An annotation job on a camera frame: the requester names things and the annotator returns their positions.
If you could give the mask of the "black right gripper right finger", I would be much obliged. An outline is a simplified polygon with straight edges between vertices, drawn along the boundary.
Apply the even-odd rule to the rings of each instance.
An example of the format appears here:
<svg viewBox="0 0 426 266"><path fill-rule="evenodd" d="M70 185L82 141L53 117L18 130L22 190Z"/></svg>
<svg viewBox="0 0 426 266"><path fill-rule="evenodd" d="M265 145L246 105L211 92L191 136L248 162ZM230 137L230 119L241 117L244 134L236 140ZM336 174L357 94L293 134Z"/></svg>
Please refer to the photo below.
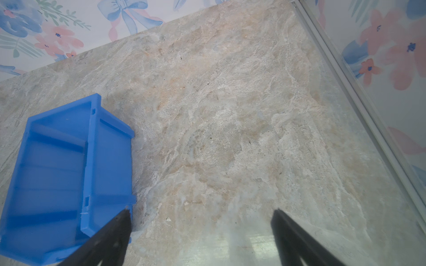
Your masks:
<svg viewBox="0 0 426 266"><path fill-rule="evenodd" d="M284 211L274 210L271 228L283 266L344 265Z"/></svg>

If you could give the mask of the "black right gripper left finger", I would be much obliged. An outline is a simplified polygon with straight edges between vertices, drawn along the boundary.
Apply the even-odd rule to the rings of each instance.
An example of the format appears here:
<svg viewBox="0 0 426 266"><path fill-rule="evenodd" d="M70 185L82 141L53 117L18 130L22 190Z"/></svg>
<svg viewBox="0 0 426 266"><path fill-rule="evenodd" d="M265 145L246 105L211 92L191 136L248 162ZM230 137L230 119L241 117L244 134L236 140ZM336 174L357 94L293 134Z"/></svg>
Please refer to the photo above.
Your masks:
<svg viewBox="0 0 426 266"><path fill-rule="evenodd" d="M130 211L124 209L60 265L122 266L131 231Z"/></svg>

